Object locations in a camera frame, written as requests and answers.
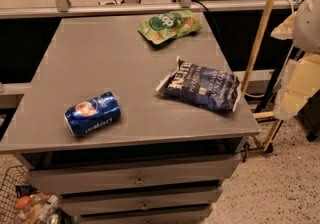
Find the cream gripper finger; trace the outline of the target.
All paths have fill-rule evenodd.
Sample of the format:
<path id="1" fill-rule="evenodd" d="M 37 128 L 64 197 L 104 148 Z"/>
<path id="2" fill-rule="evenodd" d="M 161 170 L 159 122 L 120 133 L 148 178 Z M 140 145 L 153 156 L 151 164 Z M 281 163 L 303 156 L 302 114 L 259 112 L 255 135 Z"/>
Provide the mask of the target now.
<path id="1" fill-rule="evenodd" d="M 320 90 L 320 55 L 308 53 L 300 60 L 290 60 L 285 67 L 277 93 L 274 116 L 290 119 Z"/>

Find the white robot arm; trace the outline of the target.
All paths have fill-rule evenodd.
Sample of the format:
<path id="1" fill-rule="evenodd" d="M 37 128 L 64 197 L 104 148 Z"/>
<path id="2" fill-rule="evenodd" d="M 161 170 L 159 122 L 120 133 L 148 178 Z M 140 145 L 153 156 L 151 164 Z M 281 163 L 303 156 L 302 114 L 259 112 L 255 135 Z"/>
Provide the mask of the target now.
<path id="1" fill-rule="evenodd" d="M 305 52 L 298 61 L 288 61 L 276 96 L 274 115 L 287 120 L 320 90 L 320 0 L 304 0 L 297 11 L 273 29 L 271 36 L 292 39 L 293 45 Z"/>

